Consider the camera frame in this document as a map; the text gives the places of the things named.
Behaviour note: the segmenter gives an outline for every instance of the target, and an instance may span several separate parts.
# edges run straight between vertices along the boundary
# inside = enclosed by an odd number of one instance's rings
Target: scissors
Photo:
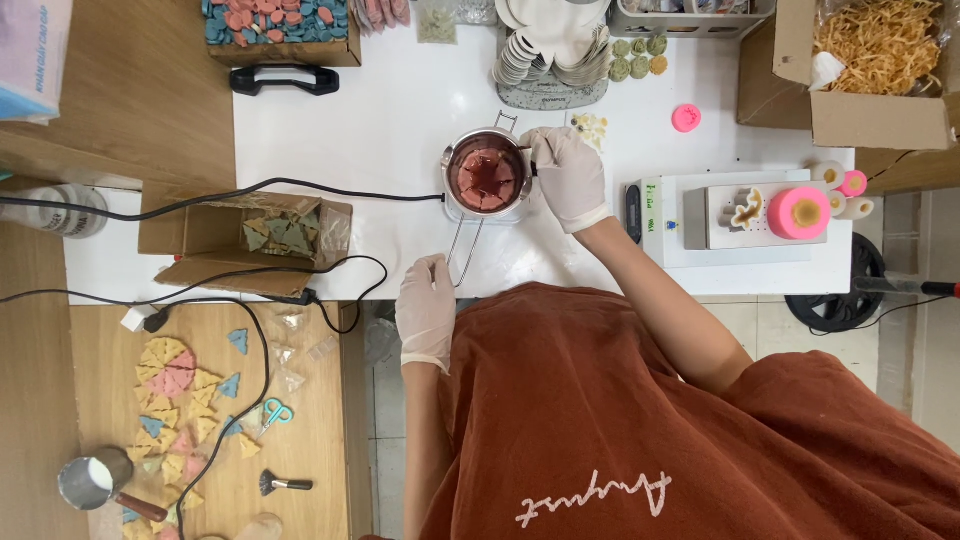
[[[260,431],[262,435],[264,431],[267,430],[274,422],[280,422],[280,424],[286,424],[294,419],[294,411],[287,405],[284,405],[277,398],[270,398],[266,403],[263,404],[263,410],[270,415],[267,418],[267,423],[263,425],[263,430]]]

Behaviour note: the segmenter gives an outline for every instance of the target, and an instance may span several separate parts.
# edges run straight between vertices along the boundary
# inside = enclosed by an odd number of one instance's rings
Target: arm
[[[407,460],[403,484],[403,537],[416,540],[453,451],[440,413],[440,368],[411,362],[400,368],[407,395]]]
[[[403,485],[403,537],[420,538],[427,510],[453,463],[437,394],[449,374],[457,316],[453,281],[443,255],[422,258],[407,271],[396,299],[396,329],[403,342],[400,374],[407,397],[407,458]]]
[[[616,218],[573,236],[607,267],[685,381],[719,394],[753,364],[730,331],[647,257]]]
[[[543,197],[564,232],[610,270],[674,369],[714,394],[729,387],[751,365],[750,356],[611,217],[596,152],[569,128],[537,128],[524,134],[520,144],[532,148]]]

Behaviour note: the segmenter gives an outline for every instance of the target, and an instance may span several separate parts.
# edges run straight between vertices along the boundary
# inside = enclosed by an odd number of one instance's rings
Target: makeup brush
[[[269,469],[264,469],[263,473],[260,473],[260,495],[266,497],[278,487],[309,491],[313,489],[313,480],[281,480],[274,476]]]

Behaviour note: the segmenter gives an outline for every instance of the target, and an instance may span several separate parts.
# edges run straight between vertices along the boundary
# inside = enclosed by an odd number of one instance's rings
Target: brown t-shirt
[[[529,283],[461,313],[444,381],[424,540],[960,538],[960,457],[824,353],[717,397],[622,297]]]

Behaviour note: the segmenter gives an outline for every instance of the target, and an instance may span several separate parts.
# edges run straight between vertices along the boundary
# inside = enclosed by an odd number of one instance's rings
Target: white latex glove
[[[536,128],[523,134],[522,146],[533,149],[546,204],[573,234],[610,217],[603,162],[570,128]]]
[[[434,255],[415,262],[396,299],[396,329],[403,342],[400,365],[427,362],[449,375],[456,318],[457,299],[445,257]]]

